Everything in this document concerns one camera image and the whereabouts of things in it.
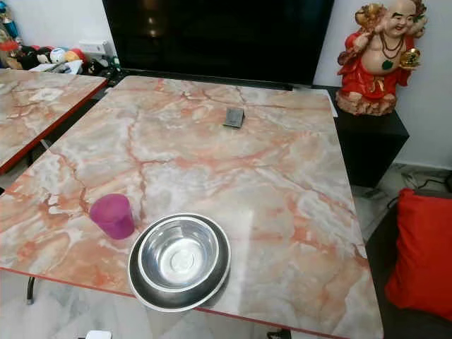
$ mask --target red cushion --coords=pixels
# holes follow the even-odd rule
[[[386,296],[452,321],[452,199],[400,192],[398,259]]]

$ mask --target stainless steel bowl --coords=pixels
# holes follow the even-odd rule
[[[212,273],[199,285],[181,292],[165,292],[149,285],[138,267],[138,253],[141,244],[154,226],[172,218],[189,217],[204,222],[211,228],[218,240],[218,259]],[[129,284],[136,298],[144,305],[163,312],[179,312],[193,309],[212,298],[222,287],[230,270],[231,248],[225,232],[216,222],[202,215],[182,213],[160,219],[149,226],[135,241],[127,267]]]
[[[164,292],[201,284],[218,261],[218,240],[203,221],[177,216],[157,223],[141,242],[138,267],[143,279]]]

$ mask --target pink cup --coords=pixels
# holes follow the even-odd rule
[[[113,239],[124,239],[133,233],[129,200],[122,194],[107,194],[90,209],[90,218]]]

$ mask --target black cabinet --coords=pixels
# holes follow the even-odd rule
[[[327,89],[338,112],[334,122],[350,183],[375,187],[410,137],[397,112],[356,117],[336,105],[337,87],[314,88]]]

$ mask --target black tv screen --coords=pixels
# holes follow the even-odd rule
[[[333,0],[104,0],[121,66],[312,84]]]

